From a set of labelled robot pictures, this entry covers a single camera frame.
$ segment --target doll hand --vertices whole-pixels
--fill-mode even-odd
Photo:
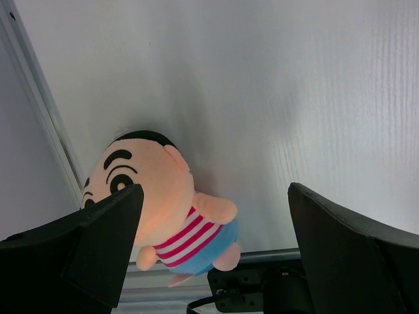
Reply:
[[[210,222],[216,224],[228,224],[237,215],[236,205],[224,198],[215,198],[204,193],[197,192],[192,206]]]
[[[137,255],[137,267],[143,271],[149,270],[156,264],[157,254],[154,247],[142,247]]]

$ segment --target stuffed doll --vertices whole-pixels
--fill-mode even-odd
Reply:
[[[188,164],[162,134],[134,131],[113,141],[86,180],[82,208],[134,183],[144,191],[134,240],[141,247],[138,268],[161,260],[176,274],[172,287],[212,268],[237,266],[236,206],[196,192]]]

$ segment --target striped shirt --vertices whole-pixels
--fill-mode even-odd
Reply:
[[[222,227],[210,222],[192,207],[180,231],[154,247],[157,256],[169,268],[182,265],[210,243]]]

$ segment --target white backdrop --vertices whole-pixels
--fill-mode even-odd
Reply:
[[[74,212],[0,22],[0,241]]]
[[[419,232],[417,0],[15,0],[82,179],[121,128],[295,247],[287,187]]]

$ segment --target black cable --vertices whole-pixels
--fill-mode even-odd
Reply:
[[[222,293],[222,294],[218,294],[216,296],[209,296],[207,298],[203,298],[203,299],[191,302],[186,307],[186,314],[199,314],[198,312],[194,311],[193,309],[196,309],[197,307],[200,307],[200,306],[203,306],[203,305],[207,305],[207,304],[210,304],[210,303],[214,303],[214,302],[217,302],[217,301],[228,299],[232,295],[233,295],[232,293]]]

